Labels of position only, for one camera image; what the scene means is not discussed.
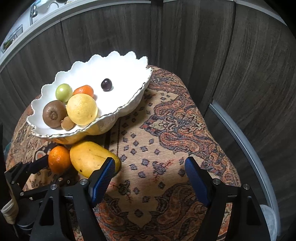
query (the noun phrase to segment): scalloped bowl rim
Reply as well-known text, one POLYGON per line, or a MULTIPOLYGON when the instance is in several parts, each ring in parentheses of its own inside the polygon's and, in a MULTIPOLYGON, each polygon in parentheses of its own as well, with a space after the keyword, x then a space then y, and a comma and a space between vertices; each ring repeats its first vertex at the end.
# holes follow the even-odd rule
MULTIPOLYGON (((135 58, 137 59, 137 56, 136 56, 135 52, 134 52, 134 51, 129 51, 128 53, 130 53, 130 52, 132 52, 132 53, 135 55, 135 58)), ((75 66, 76 63, 84 63, 84 64, 85 64, 85 63, 89 62, 92 58, 94 58, 95 56, 100 56, 100 55, 99 55, 99 54, 95 54, 95 55, 93 55, 93 56, 92 56, 88 61, 86 61, 86 62, 75 61, 75 62, 73 63, 73 65, 71 66, 71 68, 70 68, 68 71, 59 71, 59 72, 57 72, 56 75, 55 75, 55 77, 54 77, 54 82, 56 81, 56 77, 57 77, 58 73, 61 73, 61 72, 66 73, 66 72, 69 72, 69 71, 72 70, 72 68, 75 66)), ((76 131, 74 131, 74 132, 71 132, 71 133, 65 133, 65 134, 52 134, 52 135, 40 135, 40 134, 37 134, 37 133, 33 132, 33 130, 36 128, 36 126, 33 125, 33 124, 28 120, 28 117, 31 116, 31 115, 34 115, 34 114, 35 114, 35 110, 34 110, 33 107, 32 107, 32 103, 33 103, 35 100, 38 100, 38 99, 34 99, 34 100, 31 102, 31 108, 32 108, 32 110, 33 110, 33 114, 29 115, 29 116, 26 118, 27 123, 28 123, 30 126, 33 127, 33 129, 31 130, 32 135, 37 136, 37 137, 40 137, 40 138, 49 138, 49 139, 52 139, 52 138, 63 138, 63 137, 73 136, 73 135, 75 135, 76 133, 79 133, 79 132, 87 132, 87 129, 89 129, 92 125, 94 125, 95 123, 97 123, 99 120, 103 120, 103 119, 105 119, 107 116, 110 116, 110 115, 113 115, 113 114, 119 112, 121 109, 123 109, 124 107, 126 107, 131 101, 133 101, 133 100, 135 99, 135 97, 141 92, 141 90, 142 90, 143 88, 145 88, 145 84, 151 79, 152 72, 153 72, 153 68, 152 68, 152 67, 149 67, 149 68, 148 68, 148 58, 147 58, 147 56, 144 56, 144 57, 146 57, 146 60, 147 60, 147 63, 146 63, 146 69, 150 69, 150 76, 149 76, 148 79, 142 84, 141 88, 139 88, 139 89, 137 90, 137 92, 132 96, 132 98, 131 98, 126 104, 124 104, 123 106, 118 107, 118 108, 116 109, 116 111, 114 111, 114 112, 112 112, 112 113, 105 114, 105 115, 102 115, 102 116, 97 117, 96 119, 94 119, 91 123, 89 123, 89 124, 88 124, 86 127, 84 127, 83 129, 78 129, 78 130, 76 130, 76 131)), ((42 88, 41 88, 41 96, 42 96, 42 94, 43 94, 43 87, 44 87, 44 86, 47 86, 47 85, 52 85, 52 84, 54 84, 54 82, 52 82, 51 84, 45 84, 45 85, 42 86, 42 88)))

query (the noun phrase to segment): tangerine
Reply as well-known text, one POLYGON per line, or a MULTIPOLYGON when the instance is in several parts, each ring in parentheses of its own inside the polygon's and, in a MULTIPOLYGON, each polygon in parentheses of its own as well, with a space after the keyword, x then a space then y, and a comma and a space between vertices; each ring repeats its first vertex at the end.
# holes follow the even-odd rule
POLYGON ((57 174, 62 174, 70 165, 70 151, 63 146, 56 146, 48 155, 48 165, 57 174))
POLYGON ((89 85, 84 85, 74 90, 73 95, 76 95, 76 94, 87 94, 93 98, 94 90, 89 85))

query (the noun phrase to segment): cloth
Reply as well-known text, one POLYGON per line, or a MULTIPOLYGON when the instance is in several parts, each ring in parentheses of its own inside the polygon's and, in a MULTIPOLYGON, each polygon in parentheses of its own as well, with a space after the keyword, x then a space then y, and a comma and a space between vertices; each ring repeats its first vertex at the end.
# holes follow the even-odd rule
MULTIPOLYGON (((131 114, 119 118, 100 136, 88 136, 121 160, 120 172, 111 180, 104 200, 94 208, 108 240, 193 240, 207 208, 199 203, 184 170, 193 156, 214 178, 240 186, 238 174, 209 133, 205 121, 182 81, 153 67, 152 80, 141 103, 131 114)), ((8 154, 7 169, 34 161, 56 143, 31 135, 26 117, 20 118, 8 154)), ((25 190, 48 184, 49 169, 31 175, 25 190)), ((227 231, 231 205, 225 210, 218 240, 227 231)), ((75 237, 83 240, 71 210, 75 237)))

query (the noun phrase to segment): mango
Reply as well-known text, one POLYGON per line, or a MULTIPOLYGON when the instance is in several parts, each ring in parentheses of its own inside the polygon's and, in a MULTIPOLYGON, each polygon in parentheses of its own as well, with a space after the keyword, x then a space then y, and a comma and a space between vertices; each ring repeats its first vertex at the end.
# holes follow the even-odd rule
POLYGON ((83 176, 89 178, 94 170, 101 168, 107 157, 115 161, 115 173, 121 166, 121 161, 114 153, 91 141, 81 141, 70 149, 70 159, 74 168, 83 176))

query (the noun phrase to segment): blue gripper pad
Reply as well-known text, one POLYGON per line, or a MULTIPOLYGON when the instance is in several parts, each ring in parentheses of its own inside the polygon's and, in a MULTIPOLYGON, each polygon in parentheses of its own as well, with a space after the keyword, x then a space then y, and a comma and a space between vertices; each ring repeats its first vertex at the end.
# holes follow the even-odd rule
POLYGON ((115 161, 113 159, 110 159, 109 163, 107 164, 106 168, 101 174, 98 182, 93 188, 93 195, 91 200, 93 207, 95 207, 98 203, 102 201, 107 191, 107 188, 110 184, 110 181, 114 176, 114 173, 115 173, 115 161))
POLYGON ((195 162, 194 159, 191 160, 190 158, 187 158, 185 160, 185 172, 189 178, 191 186, 194 189, 194 192, 198 201, 203 203, 206 207, 209 207, 210 200, 208 198, 207 186, 203 182, 202 177, 199 175, 198 170, 196 170, 192 161, 195 162))

